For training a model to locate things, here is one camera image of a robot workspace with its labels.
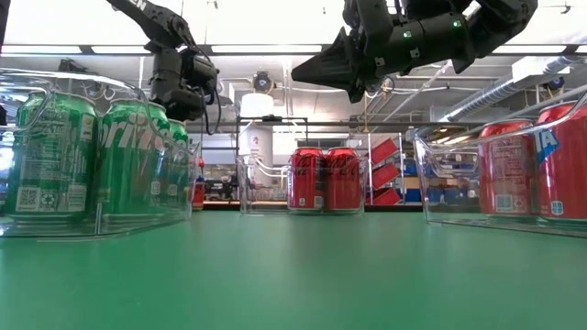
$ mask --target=sprite can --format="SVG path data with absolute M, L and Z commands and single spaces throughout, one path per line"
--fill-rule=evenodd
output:
M 25 127 L 35 118 L 45 98 L 45 92 L 33 92 L 28 95 L 28 99 L 17 110 L 17 127 Z
M 137 149 L 149 145 L 141 139 L 148 126 L 147 107 L 139 100 L 116 100 L 102 118 L 97 187 L 102 216 L 132 215 L 139 209 L 133 184 L 138 174 Z
M 165 115 L 165 107 L 159 104 L 149 104 L 149 114 L 151 125 L 145 127 L 141 140 L 148 140 L 150 143 L 148 146 L 139 146 L 137 150 L 135 205 L 141 206 L 143 210 L 159 213 L 166 197 L 161 186 L 168 176 L 164 139 L 170 136 L 170 123 Z
M 25 221 L 80 220 L 90 208 L 97 141 L 94 103 L 55 93 L 39 109 L 43 101 L 44 95 L 34 93 L 17 112 L 17 123 L 30 126 L 15 136 L 6 213 Z
M 189 153 L 187 150 L 187 130 L 185 123 L 169 119 L 171 137 L 175 146 L 172 148 L 169 180 L 167 185 L 167 205 L 174 208 L 183 208 L 191 201 L 188 201 L 188 164 Z

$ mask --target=fluorescent light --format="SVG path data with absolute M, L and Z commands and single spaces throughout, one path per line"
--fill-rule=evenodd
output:
M 142 46 L 92 46 L 96 54 L 150 54 Z
M 451 144 L 459 143 L 459 142 L 466 140 L 467 138 L 470 138 L 470 137 L 457 137 L 455 139 L 452 139 L 451 141 L 446 142 L 445 144 L 451 145 Z
M 13 46 L 6 45 L 2 48 L 5 54 L 81 54 L 82 50 L 77 46 Z
M 212 46 L 214 53 L 318 53 L 320 45 L 225 45 Z
M 442 142 L 448 141 L 448 140 L 449 140 L 449 138 L 450 138 L 450 137 L 443 137 L 443 138 L 441 138 L 440 140 L 438 140 L 438 141 L 436 141 L 436 142 L 437 142 L 437 143 L 442 143 Z
M 566 49 L 565 46 L 536 46 L 536 45 L 503 45 L 493 51 L 493 54 L 558 54 Z

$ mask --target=robotic arm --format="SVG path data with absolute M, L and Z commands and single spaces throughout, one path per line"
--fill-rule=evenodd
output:
M 478 0 L 481 8 L 467 19 L 472 0 L 345 0 L 342 28 L 332 46 L 293 69 L 292 78 L 343 89 L 352 103 L 379 89 L 387 74 L 452 59 L 456 73 L 524 30 L 537 0 Z
M 170 119 L 195 120 L 204 115 L 206 129 L 211 134 L 205 109 L 218 98 L 219 71 L 198 49 L 187 22 L 170 9 L 147 0 L 106 1 L 137 22 L 150 39 L 145 49 L 155 55 L 151 101 L 165 106 Z M 182 45 L 187 48 L 178 52 Z

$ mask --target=white cylinder tank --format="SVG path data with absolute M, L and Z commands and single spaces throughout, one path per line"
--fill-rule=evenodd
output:
M 273 98 L 263 93 L 250 93 L 242 97 L 240 116 L 260 117 L 273 115 Z M 238 137 L 239 155 L 254 155 L 263 165 L 273 167 L 273 127 L 271 126 L 249 126 L 240 137 Z M 261 171 L 261 166 L 255 166 L 255 170 L 249 174 L 251 181 L 263 186 L 271 186 L 272 177 Z M 276 174 L 274 171 L 263 169 L 269 174 Z

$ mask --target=red soda can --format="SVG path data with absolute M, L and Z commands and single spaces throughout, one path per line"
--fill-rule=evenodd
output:
M 356 212 L 364 197 L 360 160 L 354 148 L 331 148 L 327 155 L 327 201 L 331 212 Z
M 322 211 L 325 158 L 319 148 L 298 148 L 290 158 L 287 206 L 295 211 Z
M 540 111 L 537 125 L 561 119 L 574 102 Z M 587 106 L 565 121 L 535 133 L 540 215 L 554 220 L 587 220 Z
M 506 119 L 483 127 L 481 138 L 532 127 L 528 119 Z M 534 137 L 520 135 L 482 142 L 479 146 L 479 185 L 482 213 L 490 217 L 535 219 L 537 214 Z
M 198 178 L 194 185 L 194 199 L 192 200 L 192 209 L 204 210 L 205 182 L 204 179 Z

